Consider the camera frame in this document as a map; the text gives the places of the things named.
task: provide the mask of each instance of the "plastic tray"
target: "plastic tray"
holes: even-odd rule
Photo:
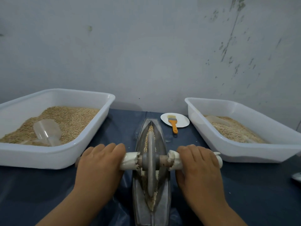
[[[41,147],[0,143],[0,165],[47,169],[62,169],[72,165],[102,125],[114,100],[115,96],[108,93],[48,89],[0,104],[0,138],[18,129],[28,118],[39,116],[48,107],[100,109],[79,136],[67,144]]]
[[[188,117],[213,151],[228,162],[280,163],[301,151],[301,133],[242,104],[226,100],[186,98]],[[228,116],[269,144],[239,143],[222,136],[203,115]]]

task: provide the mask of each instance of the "paper plate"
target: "paper plate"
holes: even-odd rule
[[[175,116],[177,118],[177,123],[176,123],[177,128],[186,127],[190,123],[190,120],[186,116],[184,116],[182,114],[178,114],[178,113],[164,113],[164,114],[161,115],[161,120],[165,124],[168,124],[169,126],[172,126],[171,123],[168,122],[167,116],[169,116],[169,115],[173,115],[173,116]]]

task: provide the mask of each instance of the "blue tablecloth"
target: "blue tablecloth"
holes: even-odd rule
[[[124,143],[134,151],[145,118],[160,121],[168,150],[180,145],[208,147],[192,124],[179,129],[177,137],[160,120],[161,113],[110,109],[108,117],[89,146],[100,143]],[[281,164],[227,163],[221,169],[226,199],[229,205],[249,225],[301,225],[301,189],[290,179],[301,171],[301,158],[294,156]],[[62,170],[40,170],[0,167],[0,225],[35,225],[72,190],[74,166]],[[113,199],[91,225],[135,225],[132,172],[125,171]],[[187,206],[171,172],[172,203],[170,225],[197,223],[197,217]]]

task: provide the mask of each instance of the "crushed grain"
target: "crushed grain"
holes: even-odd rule
[[[150,125],[150,127],[148,129],[148,133],[149,132],[153,132],[153,126],[152,125]],[[145,138],[145,144],[144,144],[144,149],[143,149],[144,152],[148,151],[148,133],[146,134],[146,138]],[[146,171],[143,171],[142,168],[140,170],[141,170],[142,186],[143,186],[145,201],[146,201],[149,209],[151,211],[153,211],[153,208],[154,208],[155,203],[156,203],[157,193],[158,193],[159,171],[156,171],[156,182],[157,182],[156,191],[155,191],[154,195],[152,197],[150,197],[149,194],[148,194],[148,177],[147,177]]]
[[[61,143],[66,144],[78,137],[98,112],[99,109],[93,108],[53,106],[44,110],[38,117],[26,120],[16,131],[6,134],[1,138],[0,142],[48,146],[37,141],[33,124],[43,119],[53,119],[58,123],[62,131]]]
[[[266,143],[263,139],[261,139],[254,132],[240,124],[238,121],[231,119],[230,117],[218,117],[225,121],[228,121],[231,124],[231,127],[220,123],[211,123],[213,127],[218,130],[224,137],[229,140],[233,140],[240,143],[249,143],[247,138],[255,141],[256,143]]]

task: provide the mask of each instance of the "left hand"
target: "left hand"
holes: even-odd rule
[[[99,210],[113,197],[123,171],[119,170],[125,156],[124,144],[100,144],[84,151],[78,164],[73,192]]]

